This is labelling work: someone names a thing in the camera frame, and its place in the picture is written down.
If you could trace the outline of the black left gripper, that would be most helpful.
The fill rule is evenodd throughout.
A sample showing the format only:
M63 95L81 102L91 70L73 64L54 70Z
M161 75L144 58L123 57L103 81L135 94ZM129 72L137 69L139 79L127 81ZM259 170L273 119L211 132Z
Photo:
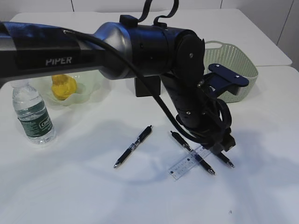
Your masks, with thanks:
M222 99L209 102L200 119L193 119L187 114L180 117L178 114L176 120L191 134L200 138L200 144L212 153L227 152L235 146L235 139L231 135L232 116Z

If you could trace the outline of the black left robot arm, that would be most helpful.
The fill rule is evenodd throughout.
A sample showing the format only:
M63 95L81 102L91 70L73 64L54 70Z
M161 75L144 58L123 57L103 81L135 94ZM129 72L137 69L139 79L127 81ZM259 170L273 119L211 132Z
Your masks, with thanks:
M235 146L231 113L219 96L232 86L204 75L205 41L189 29L107 22L94 34L23 22L0 24L0 83L99 70L138 78L173 126L218 154Z

